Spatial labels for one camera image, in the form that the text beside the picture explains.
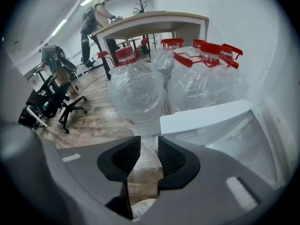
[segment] chair base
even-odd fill
[[[83,110],[83,113],[84,114],[87,114],[88,111],[86,109],[84,109],[83,107],[78,107],[78,106],[75,106],[79,101],[81,100],[84,100],[85,102],[87,101],[86,97],[85,96],[82,96],[80,98],[78,98],[76,101],[72,102],[71,104],[67,105],[64,103],[64,107],[66,108],[65,111],[63,112],[63,114],[61,115],[60,119],[58,120],[58,122],[60,124],[63,125],[63,129],[65,130],[65,133],[68,134],[69,133],[69,130],[66,128],[66,124],[67,124],[67,120],[68,120],[68,116],[69,114],[72,112],[72,111],[75,111],[75,110]]]

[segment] plastic wrap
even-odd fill
[[[131,206],[132,215],[133,215],[133,222],[139,221],[142,215],[144,215],[149,208],[155,203],[155,198],[149,198],[143,201],[138,202],[135,205]]]
[[[160,133],[160,117],[165,115],[164,78],[150,65],[137,61],[110,71],[109,92],[119,115],[135,135]]]
[[[194,53],[193,47],[181,47],[181,48],[158,48],[151,51],[151,68],[153,71],[159,72],[164,76],[164,89],[167,90],[167,84],[171,78],[171,72],[174,67],[174,54],[177,53]]]
[[[153,154],[158,154],[158,135],[141,138],[141,145],[144,145]]]
[[[233,67],[208,67],[203,62],[186,67],[176,60],[167,87],[172,113],[243,99],[248,89],[241,74]]]
[[[278,177],[272,151],[253,114],[249,113],[242,121],[228,124],[228,127],[231,129],[226,135],[216,135],[205,146],[230,155],[277,188]]]

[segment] wooden table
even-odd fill
[[[140,39],[140,38],[132,38],[132,39],[129,39],[129,40],[128,40],[129,44],[130,44],[130,42],[133,42],[133,47],[135,48],[135,50],[136,50],[136,44],[135,44],[135,41],[137,41],[137,40],[141,40],[141,39]],[[120,43],[118,43],[117,45],[123,45],[123,47],[126,47],[125,43],[126,43],[126,41],[120,42]]]
[[[209,19],[205,16],[178,12],[148,12],[114,22],[93,33],[103,51],[110,50],[106,39],[124,39],[145,34],[171,32],[173,38],[184,39],[184,46],[192,46],[193,39],[206,40]],[[113,63],[107,59],[112,69]]]

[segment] black office chair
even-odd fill
[[[61,115],[60,119],[58,120],[58,122],[63,125],[63,129],[65,130],[65,133],[68,134],[69,130],[66,128],[66,124],[67,124],[69,113],[71,113],[74,110],[83,110],[83,113],[87,114],[88,111],[86,109],[84,109],[83,107],[75,106],[82,99],[85,102],[87,101],[87,99],[85,96],[82,96],[82,97],[78,98],[76,101],[67,105],[64,102],[64,99],[67,101],[70,100],[70,97],[66,96],[66,93],[71,86],[71,82],[70,81],[64,82],[53,94],[49,87],[54,83],[55,79],[56,79],[56,77],[53,77],[53,75],[51,75],[44,82],[44,84],[40,88],[39,92],[44,90],[50,99],[49,104],[46,109],[47,114],[51,114],[51,116],[53,116],[53,114],[54,114],[54,116],[55,116],[55,114],[59,108],[60,109],[62,109],[63,107],[66,108],[65,111],[63,112],[63,114]]]

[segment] backpack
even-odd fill
[[[85,24],[81,30],[82,34],[90,35],[97,28],[97,21],[94,15],[94,8],[89,7],[89,9],[83,14],[82,20],[86,20]]]

